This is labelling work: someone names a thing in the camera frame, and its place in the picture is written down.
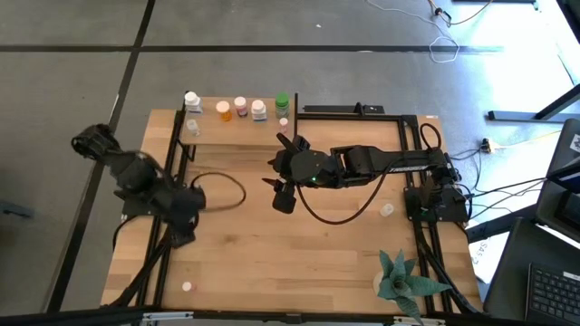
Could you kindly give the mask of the wooden shelf black metal frame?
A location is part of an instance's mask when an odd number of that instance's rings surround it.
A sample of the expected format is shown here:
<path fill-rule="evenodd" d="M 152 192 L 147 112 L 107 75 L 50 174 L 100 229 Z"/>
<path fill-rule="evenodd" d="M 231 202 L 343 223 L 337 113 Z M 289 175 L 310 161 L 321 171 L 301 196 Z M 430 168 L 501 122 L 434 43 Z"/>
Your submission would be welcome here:
<path fill-rule="evenodd" d="M 275 98 L 251 98 L 246 97 L 248 115 L 244 118 L 237 116 L 234 105 L 235 97 L 208 97 L 199 96 L 202 99 L 203 112 L 201 114 L 190 113 L 184 105 L 184 95 L 182 97 L 182 112 L 184 118 L 179 141 L 183 145 L 195 146 L 198 149 L 202 147 L 234 147 L 242 149 L 273 149 L 277 151 L 283 148 L 281 142 L 276 138 L 280 132 L 279 119 L 276 117 Z M 262 100 L 267 107 L 267 120 L 253 121 L 251 115 L 251 104 L 254 100 Z M 230 104 L 232 120 L 224 122 L 220 119 L 216 111 L 216 104 L 219 101 L 227 101 Z M 292 139 L 295 135 L 295 115 L 297 107 L 295 100 L 290 98 L 289 115 L 287 117 L 289 124 L 285 135 Z M 194 137 L 189 134 L 186 127 L 186 121 L 194 119 L 200 128 L 200 135 Z"/>

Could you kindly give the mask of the black rear bracket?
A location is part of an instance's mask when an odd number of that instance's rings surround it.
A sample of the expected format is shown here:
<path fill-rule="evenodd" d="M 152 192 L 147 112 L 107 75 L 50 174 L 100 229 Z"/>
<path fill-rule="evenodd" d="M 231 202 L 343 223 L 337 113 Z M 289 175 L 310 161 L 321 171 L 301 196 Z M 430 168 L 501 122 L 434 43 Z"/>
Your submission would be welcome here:
<path fill-rule="evenodd" d="M 354 105 L 304 105 L 303 110 L 307 113 L 344 113 L 356 115 L 385 113 L 383 106 L 362 104 L 360 102 Z"/>

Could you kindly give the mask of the black metal stand leg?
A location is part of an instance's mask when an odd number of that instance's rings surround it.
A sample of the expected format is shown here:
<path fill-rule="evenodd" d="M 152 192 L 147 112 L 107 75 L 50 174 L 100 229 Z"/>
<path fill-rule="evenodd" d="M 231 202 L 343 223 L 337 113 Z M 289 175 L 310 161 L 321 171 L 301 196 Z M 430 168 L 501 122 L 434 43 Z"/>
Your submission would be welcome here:
<path fill-rule="evenodd" d="M 580 101 L 580 84 L 574 86 L 555 101 L 538 112 L 491 110 L 489 120 L 515 122 L 564 123 L 566 120 L 580 120 L 580 113 L 563 113 L 572 104 Z"/>

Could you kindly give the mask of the black laptop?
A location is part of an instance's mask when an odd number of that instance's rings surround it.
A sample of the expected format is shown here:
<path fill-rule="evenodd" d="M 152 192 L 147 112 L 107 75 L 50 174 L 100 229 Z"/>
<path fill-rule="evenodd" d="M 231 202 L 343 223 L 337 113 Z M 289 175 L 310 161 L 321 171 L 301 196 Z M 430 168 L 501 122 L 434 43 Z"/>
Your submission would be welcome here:
<path fill-rule="evenodd" d="M 494 318 L 528 325 L 580 326 L 580 249 L 517 220 L 484 310 Z"/>

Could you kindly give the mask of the black front crossbar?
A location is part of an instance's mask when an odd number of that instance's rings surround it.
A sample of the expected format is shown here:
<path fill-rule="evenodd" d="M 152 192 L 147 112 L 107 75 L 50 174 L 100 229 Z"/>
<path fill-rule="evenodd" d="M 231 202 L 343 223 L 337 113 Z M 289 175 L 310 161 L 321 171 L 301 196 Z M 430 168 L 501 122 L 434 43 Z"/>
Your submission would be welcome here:
<path fill-rule="evenodd" d="M 306 322 L 327 321 L 394 324 L 404 321 L 405 318 L 397 314 L 164 311 L 154 306 L 104 306 L 80 311 L 0 316 L 0 326 L 120 326 L 142 321 L 170 320 L 280 321 L 284 324 L 298 325 Z"/>

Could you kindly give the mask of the black monitor with sticker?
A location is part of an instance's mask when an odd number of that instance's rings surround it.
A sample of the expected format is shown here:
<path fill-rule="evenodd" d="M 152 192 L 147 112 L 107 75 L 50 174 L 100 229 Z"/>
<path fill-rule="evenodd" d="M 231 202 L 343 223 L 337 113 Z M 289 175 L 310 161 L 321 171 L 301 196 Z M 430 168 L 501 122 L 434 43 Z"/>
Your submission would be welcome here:
<path fill-rule="evenodd" d="M 565 122 L 537 201 L 545 225 L 580 243 L 580 120 Z"/>

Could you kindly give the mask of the green cap medicine bottle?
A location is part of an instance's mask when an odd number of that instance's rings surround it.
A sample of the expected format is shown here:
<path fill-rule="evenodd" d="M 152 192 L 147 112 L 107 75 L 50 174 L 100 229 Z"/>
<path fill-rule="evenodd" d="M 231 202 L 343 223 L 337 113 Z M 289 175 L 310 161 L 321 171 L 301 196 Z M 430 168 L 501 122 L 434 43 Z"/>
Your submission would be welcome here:
<path fill-rule="evenodd" d="M 275 97 L 275 115 L 278 119 L 287 118 L 289 115 L 289 95 L 280 92 Z"/>

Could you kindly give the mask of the white paper sheet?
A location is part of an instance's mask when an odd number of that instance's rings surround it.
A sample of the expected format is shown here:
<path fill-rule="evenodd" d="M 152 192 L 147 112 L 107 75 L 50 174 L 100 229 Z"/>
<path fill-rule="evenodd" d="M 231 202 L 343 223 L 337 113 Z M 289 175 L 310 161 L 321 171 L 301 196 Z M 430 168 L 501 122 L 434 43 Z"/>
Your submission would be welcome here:
<path fill-rule="evenodd" d="M 470 243 L 469 253 L 477 279 L 483 283 L 489 283 L 493 275 L 492 267 L 490 266 L 489 240 L 485 239 Z"/>

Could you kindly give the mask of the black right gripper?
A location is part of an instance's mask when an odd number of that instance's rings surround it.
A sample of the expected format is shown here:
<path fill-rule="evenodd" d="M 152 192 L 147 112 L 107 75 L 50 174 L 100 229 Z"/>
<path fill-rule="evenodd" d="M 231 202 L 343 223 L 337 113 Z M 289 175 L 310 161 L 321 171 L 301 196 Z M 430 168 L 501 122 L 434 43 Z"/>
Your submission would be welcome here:
<path fill-rule="evenodd" d="M 275 157 L 270 160 L 270 166 L 286 181 L 280 179 L 262 178 L 264 182 L 272 186 L 275 191 L 272 207 L 278 212 L 292 214 L 295 209 L 295 184 L 288 182 L 294 180 L 291 169 L 291 161 L 295 154 L 308 150 L 310 143 L 300 135 L 295 135 L 290 140 L 285 134 L 278 132 L 276 138 L 281 142 L 285 149 L 276 152 Z"/>

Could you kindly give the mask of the green plant in white pot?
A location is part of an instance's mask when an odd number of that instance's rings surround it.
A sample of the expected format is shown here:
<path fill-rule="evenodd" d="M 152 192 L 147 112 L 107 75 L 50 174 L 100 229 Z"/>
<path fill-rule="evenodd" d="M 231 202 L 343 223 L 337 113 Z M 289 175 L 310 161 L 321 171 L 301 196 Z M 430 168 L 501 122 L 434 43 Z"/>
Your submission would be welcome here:
<path fill-rule="evenodd" d="M 380 250 L 379 260 L 382 272 L 375 294 L 386 301 L 394 301 L 402 312 L 413 318 L 420 326 L 425 326 L 415 298 L 445 292 L 450 290 L 451 286 L 428 277 L 412 275 L 416 259 L 406 260 L 402 250 L 394 260 Z"/>

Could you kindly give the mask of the grey table foot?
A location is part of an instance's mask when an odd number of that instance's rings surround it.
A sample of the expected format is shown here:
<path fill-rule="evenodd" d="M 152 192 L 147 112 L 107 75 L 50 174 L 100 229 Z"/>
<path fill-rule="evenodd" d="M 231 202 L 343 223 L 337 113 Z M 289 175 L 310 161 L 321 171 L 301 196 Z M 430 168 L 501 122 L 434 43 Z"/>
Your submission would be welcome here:
<path fill-rule="evenodd" d="M 0 213 L 6 215 L 16 215 L 24 218 L 32 218 L 34 211 L 30 208 L 0 199 Z"/>

